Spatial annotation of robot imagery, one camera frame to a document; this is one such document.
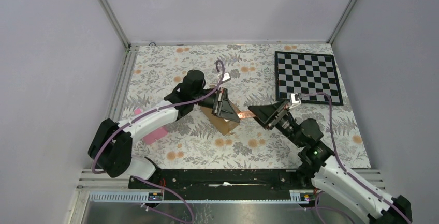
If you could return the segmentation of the brown cardboard express box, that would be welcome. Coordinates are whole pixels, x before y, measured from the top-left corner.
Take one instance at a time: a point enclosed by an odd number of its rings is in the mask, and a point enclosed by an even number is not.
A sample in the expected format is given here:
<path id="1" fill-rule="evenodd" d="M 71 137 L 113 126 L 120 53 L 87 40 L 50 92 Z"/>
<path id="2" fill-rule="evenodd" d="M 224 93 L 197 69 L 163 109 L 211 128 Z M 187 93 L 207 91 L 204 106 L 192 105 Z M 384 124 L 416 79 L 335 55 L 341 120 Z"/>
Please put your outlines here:
<path id="1" fill-rule="evenodd" d="M 237 106 L 234 103 L 232 103 L 232 105 L 233 105 L 233 108 L 236 110 L 236 112 L 239 113 Z M 200 109 L 201 109 L 202 113 L 206 116 L 206 118 L 210 121 L 210 123 L 213 124 L 213 126 L 222 135 L 227 135 L 228 133 L 230 133 L 234 128 L 236 128 L 240 124 L 240 122 L 236 123 L 236 122 L 224 120 L 222 118 L 213 116 L 211 114 L 211 111 L 212 111 L 211 109 L 204 108 L 204 107 L 200 107 Z"/>

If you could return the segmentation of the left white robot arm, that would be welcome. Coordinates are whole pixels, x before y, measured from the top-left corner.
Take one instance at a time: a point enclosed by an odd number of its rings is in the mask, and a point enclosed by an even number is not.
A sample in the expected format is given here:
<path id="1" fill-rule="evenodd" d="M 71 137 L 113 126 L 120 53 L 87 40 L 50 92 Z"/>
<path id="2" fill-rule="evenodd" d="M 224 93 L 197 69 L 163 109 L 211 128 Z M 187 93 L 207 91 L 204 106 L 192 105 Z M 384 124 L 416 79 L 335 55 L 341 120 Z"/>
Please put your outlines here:
<path id="1" fill-rule="evenodd" d="M 92 171 L 105 173 L 111 178 L 123 174 L 138 177 L 147 188 L 155 188 L 161 177 L 156 171 L 158 167 L 147 158 L 133 157 L 133 143 L 188 115 L 195 105 L 211 109 L 214 117 L 240 122 L 228 99 L 227 89 L 220 85 L 206 89 L 204 74 L 190 70 L 155 108 L 130 119 L 115 122 L 108 118 L 100 123 L 88 150 L 93 160 Z"/>

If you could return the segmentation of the orange black utility knife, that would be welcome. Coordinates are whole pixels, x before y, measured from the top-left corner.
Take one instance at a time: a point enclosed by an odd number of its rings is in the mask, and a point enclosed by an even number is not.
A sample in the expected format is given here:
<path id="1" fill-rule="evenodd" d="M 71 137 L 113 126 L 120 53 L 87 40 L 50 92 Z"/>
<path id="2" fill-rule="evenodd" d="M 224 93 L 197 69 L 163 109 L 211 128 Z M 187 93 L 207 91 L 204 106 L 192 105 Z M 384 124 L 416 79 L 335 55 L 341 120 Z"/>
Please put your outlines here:
<path id="1" fill-rule="evenodd" d="M 256 116 L 252 111 L 243 111 L 237 115 L 240 119 L 254 118 Z"/>

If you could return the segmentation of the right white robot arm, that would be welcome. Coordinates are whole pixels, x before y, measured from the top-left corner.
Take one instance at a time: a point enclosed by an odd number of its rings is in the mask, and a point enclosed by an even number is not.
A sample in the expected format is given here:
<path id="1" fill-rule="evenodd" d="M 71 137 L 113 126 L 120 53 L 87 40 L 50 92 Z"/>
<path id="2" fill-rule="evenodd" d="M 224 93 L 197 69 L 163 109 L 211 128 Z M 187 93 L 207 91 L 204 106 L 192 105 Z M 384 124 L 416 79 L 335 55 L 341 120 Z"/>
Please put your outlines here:
<path id="1" fill-rule="evenodd" d="M 290 112 L 288 101 L 271 105 L 249 106 L 256 122 L 264 129 L 276 128 L 294 145 L 301 148 L 298 156 L 299 186 L 314 186 L 329 194 L 355 213 L 365 223 L 412 223 L 410 201 L 394 197 L 361 177 L 341 161 L 335 148 L 321 139 L 317 120 L 308 118 L 300 124 Z"/>

